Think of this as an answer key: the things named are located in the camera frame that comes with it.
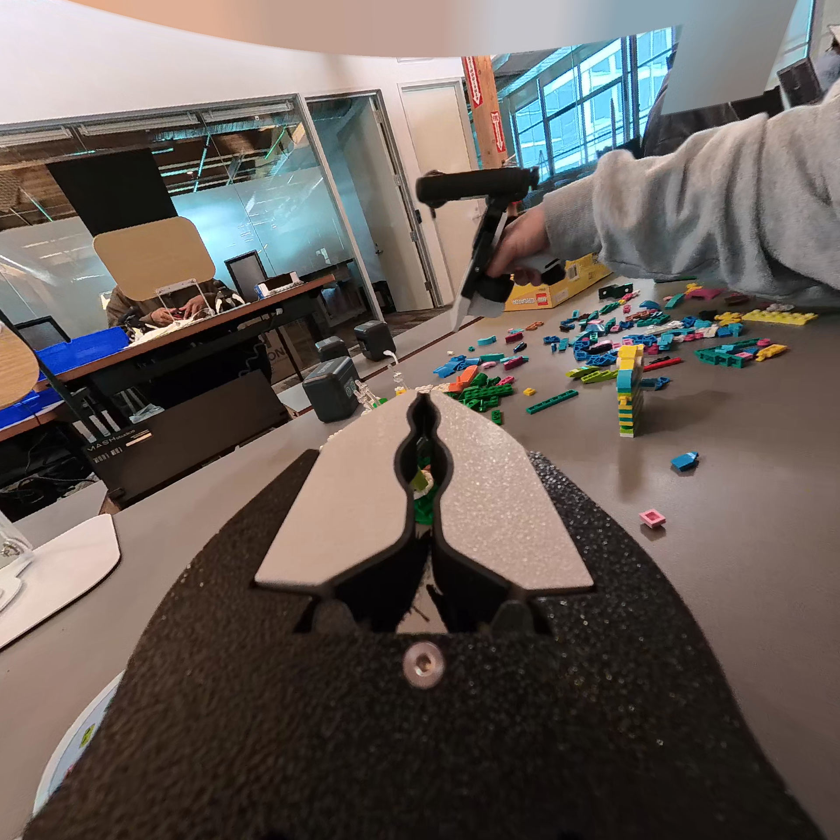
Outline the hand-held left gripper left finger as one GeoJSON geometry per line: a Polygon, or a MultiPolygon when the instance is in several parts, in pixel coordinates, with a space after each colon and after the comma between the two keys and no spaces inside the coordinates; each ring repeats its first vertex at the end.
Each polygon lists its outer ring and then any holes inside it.
{"type": "Polygon", "coordinates": [[[355,418],[323,445],[255,573],[256,585],[331,596],[413,596],[425,566],[411,482],[429,395],[408,392],[355,418]]]}

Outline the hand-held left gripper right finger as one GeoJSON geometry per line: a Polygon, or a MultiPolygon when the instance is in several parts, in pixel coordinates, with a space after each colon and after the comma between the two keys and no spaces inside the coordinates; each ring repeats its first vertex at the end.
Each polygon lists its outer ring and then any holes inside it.
{"type": "Polygon", "coordinates": [[[434,420],[433,568],[455,597],[588,592],[591,573],[524,447],[487,416],[441,392],[434,420]]]}

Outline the green toy brick garden model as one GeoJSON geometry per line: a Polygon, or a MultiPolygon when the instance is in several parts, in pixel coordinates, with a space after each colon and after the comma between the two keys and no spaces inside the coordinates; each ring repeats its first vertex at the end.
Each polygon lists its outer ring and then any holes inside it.
{"type": "Polygon", "coordinates": [[[315,521],[335,517],[334,529],[354,537],[364,529],[384,528],[388,538],[402,529],[401,518],[414,504],[415,520],[431,526],[436,495],[446,469],[436,461],[442,417],[438,393],[406,389],[390,402],[379,402],[357,379],[355,395],[367,413],[327,440],[296,507],[315,521]]]}

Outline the colourful toy bricks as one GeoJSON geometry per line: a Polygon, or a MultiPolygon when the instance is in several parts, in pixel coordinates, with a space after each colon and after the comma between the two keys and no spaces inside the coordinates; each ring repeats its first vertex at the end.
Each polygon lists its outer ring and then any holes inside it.
{"type": "Polygon", "coordinates": [[[800,328],[818,318],[816,312],[797,311],[791,304],[778,302],[763,303],[748,311],[745,307],[750,297],[736,292],[724,296],[727,309],[723,311],[678,311],[683,302],[714,301],[720,294],[720,289],[702,287],[695,281],[686,286],[685,292],[662,301],[638,300],[639,293],[630,283],[600,289],[602,304],[597,309],[573,310],[559,321],[557,333],[539,337],[552,356],[567,354],[574,362],[574,367],[563,373],[563,390],[551,392],[540,402],[534,400],[534,388],[516,384],[513,372],[529,362],[527,350],[535,349],[536,339],[528,339],[525,333],[539,331],[544,327],[542,321],[525,329],[509,329],[504,350],[487,351],[497,341],[496,335],[490,335],[476,340],[466,354],[451,354],[434,370],[440,383],[426,391],[442,392],[502,425],[501,400],[516,392],[531,401],[526,406],[531,416],[567,403],[584,385],[613,385],[616,399],[617,354],[625,344],[644,346],[645,396],[664,389],[670,379],[663,372],[687,362],[690,354],[709,366],[741,370],[788,351],[789,346],[780,341],[749,334],[751,325],[800,328]]]}

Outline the toy instruction booklet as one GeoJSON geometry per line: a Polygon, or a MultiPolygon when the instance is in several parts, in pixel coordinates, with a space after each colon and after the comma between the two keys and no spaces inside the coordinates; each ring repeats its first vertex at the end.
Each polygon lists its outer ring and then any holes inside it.
{"type": "Polygon", "coordinates": [[[31,817],[35,817],[59,789],[100,729],[123,675],[124,671],[119,672],[102,688],[62,736],[40,776],[31,817]]]}

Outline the person's right forearm grey sleeve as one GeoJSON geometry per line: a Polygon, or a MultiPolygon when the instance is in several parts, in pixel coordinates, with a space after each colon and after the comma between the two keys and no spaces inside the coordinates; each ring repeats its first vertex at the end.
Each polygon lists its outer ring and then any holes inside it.
{"type": "Polygon", "coordinates": [[[696,277],[805,308],[839,302],[839,85],[817,104],[607,154],[543,199],[549,252],[628,278],[696,277]]]}

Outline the wooden desk lamp white base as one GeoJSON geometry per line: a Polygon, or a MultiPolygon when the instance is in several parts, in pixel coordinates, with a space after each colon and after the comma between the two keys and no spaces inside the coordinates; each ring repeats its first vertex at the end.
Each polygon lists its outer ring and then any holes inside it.
{"type": "Polygon", "coordinates": [[[90,518],[38,547],[1,515],[1,649],[89,593],[120,561],[112,517],[90,518]]]}

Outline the person's right hand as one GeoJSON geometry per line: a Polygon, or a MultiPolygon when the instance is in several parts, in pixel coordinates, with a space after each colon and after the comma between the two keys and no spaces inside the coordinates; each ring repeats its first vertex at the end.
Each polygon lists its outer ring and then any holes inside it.
{"type": "Polygon", "coordinates": [[[503,229],[485,273],[488,277],[513,276],[521,286],[539,286],[541,272],[527,260],[548,252],[549,246],[544,208],[532,207],[503,229]]]}

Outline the yellow toy box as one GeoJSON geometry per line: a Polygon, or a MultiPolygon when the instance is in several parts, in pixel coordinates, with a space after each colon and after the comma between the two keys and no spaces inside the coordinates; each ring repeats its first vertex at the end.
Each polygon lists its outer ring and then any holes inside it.
{"type": "Polygon", "coordinates": [[[515,284],[505,304],[506,312],[548,310],[586,291],[594,284],[608,278],[613,272],[595,254],[567,261],[560,276],[557,263],[544,271],[540,283],[515,284]]]}

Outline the striped toy brick tower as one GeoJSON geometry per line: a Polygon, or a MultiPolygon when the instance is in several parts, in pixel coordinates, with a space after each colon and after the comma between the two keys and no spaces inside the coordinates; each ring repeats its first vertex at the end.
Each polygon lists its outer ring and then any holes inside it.
{"type": "Polygon", "coordinates": [[[622,438],[633,438],[641,424],[644,408],[644,346],[625,344],[618,350],[616,367],[616,399],[618,432],[622,438]]]}

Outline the long wooden work table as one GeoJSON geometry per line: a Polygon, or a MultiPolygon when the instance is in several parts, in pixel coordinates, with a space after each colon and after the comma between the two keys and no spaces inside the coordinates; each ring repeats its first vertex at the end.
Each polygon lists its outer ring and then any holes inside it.
{"type": "Polygon", "coordinates": [[[173,332],[126,345],[118,352],[84,360],[64,371],[36,355],[36,361],[45,368],[45,378],[37,380],[31,389],[40,392],[47,386],[58,401],[19,422],[3,425],[2,441],[53,421],[79,423],[86,440],[101,439],[127,424],[128,414],[120,410],[113,397],[139,384],[297,320],[304,320],[312,339],[320,341],[322,334],[314,314],[321,289],[334,282],[333,273],[323,275],[173,332]]]}

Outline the small black monitor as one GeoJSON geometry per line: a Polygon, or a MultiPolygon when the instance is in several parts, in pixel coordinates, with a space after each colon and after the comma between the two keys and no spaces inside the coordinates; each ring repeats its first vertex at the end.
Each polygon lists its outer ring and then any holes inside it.
{"type": "Polygon", "coordinates": [[[267,283],[268,275],[257,251],[252,250],[246,254],[226,259],[225,265],[237,293],[245,303],[252,303],[261,299],[259,287],[267,283]]]}
{"type": "Polygon", "coordinates": [[[15,324],[16,330],[35,352],[59,343],[68,343],[71,337],[52,316],[32,318],[15,324]]]}

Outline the blue plastic bin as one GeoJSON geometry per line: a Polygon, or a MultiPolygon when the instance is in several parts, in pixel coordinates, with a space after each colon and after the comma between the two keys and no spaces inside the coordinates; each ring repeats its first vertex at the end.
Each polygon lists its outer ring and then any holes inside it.
{"type": "Polygon", "coordinates": [[[104,359],[130,346],[130,338],[121,327],[114,327],[56,343],[35,353],[54,375],[104,359]]]}
{"type": "Polygon", "coordinates": [[[1,410],[1,429],[34,419],[62,403],[61,397],[50,387],[42,392],[32,391],[22,400],[1,410]]]}

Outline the wooden lamp clear stand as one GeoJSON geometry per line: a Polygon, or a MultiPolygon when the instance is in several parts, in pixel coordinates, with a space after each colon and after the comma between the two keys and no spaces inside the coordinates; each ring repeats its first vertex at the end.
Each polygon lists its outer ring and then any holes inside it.
{"type": "Polygon", "coordinates": [[[215,264],[193,222],[173,217],[100,234],[92,247],[118,287],[134,300],[187,282],[214,279],[215,264]]]}

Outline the wooden post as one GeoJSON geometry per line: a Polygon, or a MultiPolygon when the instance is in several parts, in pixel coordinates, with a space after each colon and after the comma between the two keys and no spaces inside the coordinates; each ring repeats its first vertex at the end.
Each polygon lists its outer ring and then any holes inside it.
{"type": "Polygon", "coordinates": [[[490,112],[495,110],[500,112],[494,70],[489,56],[475,57],[480,68],[484,104],[475,111],[471,107],[470,110],[476,132],[480,162],[484,169],[499,169],[504,166],[508,158],[508,152],[504,156],[497,152],[490,124],[490,112]]]}

